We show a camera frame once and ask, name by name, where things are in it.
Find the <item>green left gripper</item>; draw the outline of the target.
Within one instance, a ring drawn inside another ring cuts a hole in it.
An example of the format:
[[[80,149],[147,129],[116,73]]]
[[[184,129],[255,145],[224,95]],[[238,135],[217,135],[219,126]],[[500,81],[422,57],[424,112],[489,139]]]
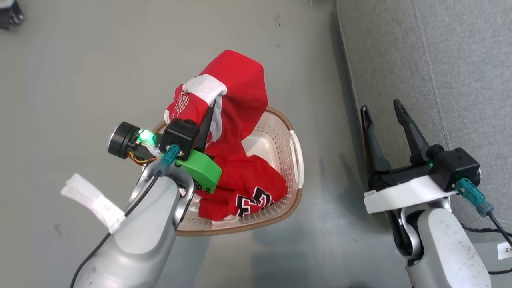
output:
[[[184,161],[176,158],[173,163],[177,167],[184,168],[184,171],[199,184],[200,188],[209,193],[216,189],[222,173],[213,157],[204,152],[215,106],[216,99],[204,115],[199,126],[200,132],[197,137],[196,148],[192,150],[188,160]],[[161,124],[163,130],[166,126],[165,122]],[[160,157],[164,154],[159,149],[162,132],[153,132],[141,129],[128,122],[121,122],[108,139],[108,153],[121,159],[129,158],[139,166],[147,167],[153,162],[158,163]]]

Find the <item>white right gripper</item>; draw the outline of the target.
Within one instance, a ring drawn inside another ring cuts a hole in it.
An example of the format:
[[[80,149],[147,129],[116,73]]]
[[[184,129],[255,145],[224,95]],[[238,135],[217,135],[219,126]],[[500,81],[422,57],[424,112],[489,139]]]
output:
[[[393,100],[398,123],[402,126],[410,149],[410,163],[391,170],[390,162],[384,157],[374,133],[374,122],[366,105],[360,109],[364,158],[369,190],[364,193],[364,206],[368,214],[393,211],[399,208],[426,204],[428,202],[449,198],[456,191],[443,191],[432,178],[430,159],[426,152],[430,145],[409,115],[404,104],[398,99]]]

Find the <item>red and white jersey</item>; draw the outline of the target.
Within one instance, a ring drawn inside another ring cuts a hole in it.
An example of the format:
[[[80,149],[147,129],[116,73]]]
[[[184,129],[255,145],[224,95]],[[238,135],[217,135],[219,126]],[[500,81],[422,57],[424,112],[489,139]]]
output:
[[[223,221],[281,201],[287,194],[285,179],[265,159],[247,155],[242,145],[268,106],[263,66],[236,51],[223,51],[198,76],[176,88],[164,121],[179,118],[200,124],[211,106],[206,153],[222,173],[214,193],[198,192],[198,215]]]

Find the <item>cream perforated laundry basket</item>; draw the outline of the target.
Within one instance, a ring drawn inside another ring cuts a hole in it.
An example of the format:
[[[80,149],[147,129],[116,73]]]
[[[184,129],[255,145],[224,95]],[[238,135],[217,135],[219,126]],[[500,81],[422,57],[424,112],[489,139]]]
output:
[[[134,226],[147,235],[154,231],[165,236],[170,228],[177,236],[203,237],[250,231],[291,216],[300,203],[304,183],[302,150],[291,123],[278,110],[267,108],[242,144],[249,155],[265,159],[283,176],[287,194],[281,201],[248,216],[210,221],[197,212],[199,198],[194,192],[200,186],[184,168],[172,164],[167,175],[156,179],[158,163],[153,162],[141,173],[130,197]]]

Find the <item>grey fabric sofa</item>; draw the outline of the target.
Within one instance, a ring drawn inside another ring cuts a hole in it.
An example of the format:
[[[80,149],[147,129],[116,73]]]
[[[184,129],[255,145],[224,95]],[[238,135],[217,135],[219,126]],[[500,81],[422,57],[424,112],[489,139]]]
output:
[[[480,163],[479,189],[512,233],[512,0],[338,0],[356,109],[395,167],[410,149],[393,100],[430,145]]]

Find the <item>white tape tag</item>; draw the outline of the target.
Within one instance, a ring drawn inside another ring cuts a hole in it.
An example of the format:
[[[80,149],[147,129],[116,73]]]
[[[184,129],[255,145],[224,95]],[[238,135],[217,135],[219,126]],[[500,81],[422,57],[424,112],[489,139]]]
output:
[[[60,194],[89,209],[111,234],[115,233],[126,219],[124,212],[117,205],[78,173],[66,181]]]

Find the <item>black caster wheel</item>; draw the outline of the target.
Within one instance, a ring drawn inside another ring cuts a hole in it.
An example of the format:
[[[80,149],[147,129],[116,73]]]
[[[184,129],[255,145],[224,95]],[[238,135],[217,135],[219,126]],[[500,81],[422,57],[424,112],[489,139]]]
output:
[[[0,30],[10,30],[24,22],[24,13],[18,0],[0,0]]]

